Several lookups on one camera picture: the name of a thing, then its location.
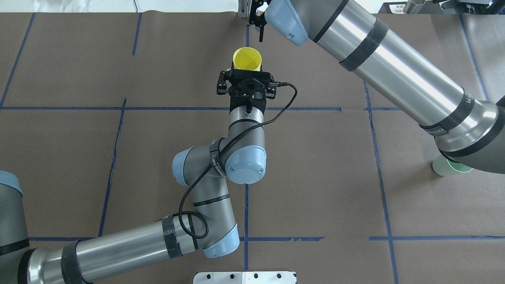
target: metal plate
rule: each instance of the metal plate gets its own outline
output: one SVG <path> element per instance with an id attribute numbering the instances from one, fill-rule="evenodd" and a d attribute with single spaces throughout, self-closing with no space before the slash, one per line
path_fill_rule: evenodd
<path id="1" fill-rule="evenodd" d="M 245 271 L 245 272 L 200 272 L 193 284 L 241 283 L 241 284 L 296 284 L 296 272 Z"/>

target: printed label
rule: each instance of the printed label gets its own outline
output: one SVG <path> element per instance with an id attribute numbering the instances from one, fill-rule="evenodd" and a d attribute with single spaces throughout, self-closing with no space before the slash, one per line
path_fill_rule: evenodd
<path id="1" fill-rule="evenodd" d="M 405 7 L 405 4 L 389 5 L 389 9 L 391 9 L 391 13 L 393 13 L 393 14 L 404 14 L 404 12 L 403 12 L 404 7 Z"/>

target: velcro strap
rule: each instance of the velcro strap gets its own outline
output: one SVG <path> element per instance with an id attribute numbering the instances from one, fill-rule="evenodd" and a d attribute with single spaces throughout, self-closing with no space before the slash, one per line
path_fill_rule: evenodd
<path id="1" fill-rule="evenodd" d="M 62 252 L 62 276 L 65 284 L 91 284 L 82 278 L 79 265 L 77 264 L 77 244 L 81 241 L 69 244 Z"/>
<path id="2" fill-rule="evenodd" d="M 424 131 L 432 136 L 442 136 L 449 133 L 449 131 L 460 125 L 472 112 L 475 105 L 475 99 L 466 93 L 463 93 L 458 107 L 449 116 L 444 118 L 437 124 L 430 126 L 419 125 Z"/>
<path id="3" fill-rule="evenodd" d="M 216 170 L 218 175 L 220 175 L 221 177 L 226 176 L 223 161 L 221 160 L 221 157 L 219 157 L 219 143 L 223 139 L 224 138 L 216 139 L 212 141 L 209 146 L 209 152 L 211 153 L 211 166 Z"/>
<path id="4" fill-rule="evenodd" d="M 168 215 L 161 221 L 163 238 L 167 247 L 168 256 L 171 259 L 176 259 L 182 256 L 181 248 L 175 236 L 174 215 Z"/>
<path id="5" fill-rule="evenodd" d="M 365 37 L 360 45 L 346 59 L 340 62 L 340 65 L 347 69 L 347 71 L 356 70 L 375 52 L 388 30 L 389 27 L 384 22 L 377 19 L 374 26 L 367 34 L 367 37 Z"/>

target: black band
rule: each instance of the black band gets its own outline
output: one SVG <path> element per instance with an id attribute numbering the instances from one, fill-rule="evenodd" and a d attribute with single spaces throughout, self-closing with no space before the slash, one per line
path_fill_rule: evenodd
<path id="1" fill-rule="evenodd" d="M 337 10 L 335 10 L 333 15 L 331 15 L 328 22 L 326 22 L 326 25 L 324 25 L 324 27 L 319 31 L 319 33 L 316 35 L 316 37 L 314 37 L 314 40 L 313 40 L 314 42 L 317 43 L 321 39 L 321 37 L 323 37 L 323 35 L 326 33 L 326 31 L 330 28 L 330 26 L 333 24 L 335 19 L 338 17 L 338 15 L 340 15 L 342 10 L 344 10 L 345 5 L 347 5 L 348 2 L 349 2 L 349 0 L 343 0 L 340 3 L 340 5 L 338 5 Z"/>
<path id="2" fill-rule="evenodd" d="M 209 146 L 209 152 L 211 153 L 211 166 L 216 170 L 218 175 L 225 177 L 226 171 L 224 169 L 224 164 L 221 157 L 219 157 L 219 143 L 222 139 L 223 138 L 212 141 Z"/>
<path id="3" fill-rule="evenodd" d="M 31 255 L 36 249 L 27 250 L 21 258 L 18 266 L 18 284 L 28 284 L 28 265 Z"/>
<path id="4" fill-rule="evenodd" d="M 65 284 L 90 284 L 82 278 L 79 265 L 77 264 L 77 244 L 81 241 L 63 247 L 62 251 L 62 276 Z"/>
<path id="5" fill-rule="evenodd" d="M 503 130 L 505 126 L 505 110 L 498 108 L 498 117 L 489 132 L 472 145 L 455 152 L 444 152 L 449 157 L 464 157 L 471 155 L 491 143 Z"/>
<path id="6" fill-rule="evenodd" d="M 505 97 L 501 98 L 501 100 L 499 100 L 496 103 L 496 105 L 499 106 L 499 107 L 504 107 L 505 108 Z"/>
<path id="7" fill-rule="evenodd" d="M 11 252 L 18 251 L 20 249 L 28 248 L 30 246 L 30 241 L 28 239 L 20 240 L 12 244 L 8 244 L 0 247 L 0 255 L 8 254 Z"/>
<path id="8" fill-rule="evenodd" d="M 442 156 L 444 156 L 444 158 L 448 159 L 449 161 L 453 162 L 453 163 L 459 163 L 458 161 L 456 161 L 455 159 L 449 157 L 444 151 L 438 149 L 438 151 L 440 152 L 440 154 L 442 154 Z"/>
<path id="9" fill-rule="evenodd" d="M 175 236 L 174 216 L 168 215 L 161 220 L 163 229 L 163 238 L 165 239 L 165 246 L 167 247 L 168 256 L 171 259 L 176 259 L 182 256 L 181 248 Z"/>
<path id="10" fill-rule="evenodd" d="M 193 234 L 195 234 L 195 231 L 194 231 L 194 225 L 193 225 L 193 217 L 188 214 L 188 221 L 189 221 L 189 231 Z M 194 247 L 194 250 L 197 251 L 198 250 L 198 242 L 196 241 L 196 238 L 193 237 L 193 247 Z"/>
<path id="11" fill-rule="evenodd" d="M 472 112 L 475 105 L 475 99 L 466 93 L 463 93 L 463 98 L 456 109 L 446 118 L 437 124 L 430 126 L 419 125 L 424 131 L 432 136 L 442 136 L 460 125 Z"/>
<path id="12" fill-rule="evenodd" d="M 375 52 L 388 30 L 389 27 L 383 21 L 377 19 L 367 37 L 363 39 L 360 45 L 346 59 L 340 62 L 340 65 L 347 69 L 347 71 L 356 70 Z"/>
<path id="13" fill-rule="evenodd" d="M 208 199 L 208 200 L 205 200 L 205 201 L 195 202 L 195 203 L 193 203 L 193 206 L 194 207 L 198 207 L 198 206 L 202 206 L 202 205 L 207 205 L 207 204 L 218 202 L 218 201 L 221 201 L 221 200 L 224 200 L 224 199 L 227 199 L 227 198 L 230 198 L 229 194 L 226 194 L 226 195 L 223 195 L 223 196 L 219 196 L 219 197 L 216 197 L 216 198 L 212 198 L 212 199 Z"/>
<path id="14" fill-rule="evenodd" d="M 256 123 L 256 124 L 259 124 L 259 123 L 260 123 L 259 121 L 254 120 L 254 119 L 245 119 L 245 118 L 244 118 L 244 119 L 239 119 L 239 120 L 235 120 L 235 121 L 233 121 L 233 122 L 230 124 L 230 126 L 228 126 L 228 130 L 230 130 L 230 128 L 231 128 L 233 125 L 235 125 L 235 124 L 237 124 L 237 123 L 239 123 L 239 122 L 253 122 L 253 123 Z"/>

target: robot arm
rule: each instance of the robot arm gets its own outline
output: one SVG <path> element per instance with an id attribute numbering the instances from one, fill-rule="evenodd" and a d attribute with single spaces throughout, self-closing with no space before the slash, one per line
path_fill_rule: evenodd
<path id="1" fill-rule="evenodd" d="M 296 45 L 321 46 L 434 136 L 449 160 L 505 173 L 503 104 L 476 101 L 353 0 L 271 0 L 263 19 Z"/>
<path id="2" fill-rule="evenodd" d="M 275 121 L 296 92 L 274 119 L 263 122 L 266 99 L 275 98 L 277 87 L 291 84 L 275 82 L 270 73 L 261 71 L 261 55 L 254 49 L 239 49 L 234 63 L 230 70 L 221 71 L 217 83 L 218 94 L 230 95 L 229 138 L 175 156 L 172 171 L 177 182 L 191 185 L 175 214 L 62 249 L 30 249 L 19 182 L 13 174 L 0 171 L 2 283 L 92 283 L 196 250 L 203 250 L 208 258 L 235 251 L 240 241 L 225 178 L 238 184 L 263 178 L 267 156 L 262 126 Z M 195 211 L 182 211 L 190 193 Z"/>

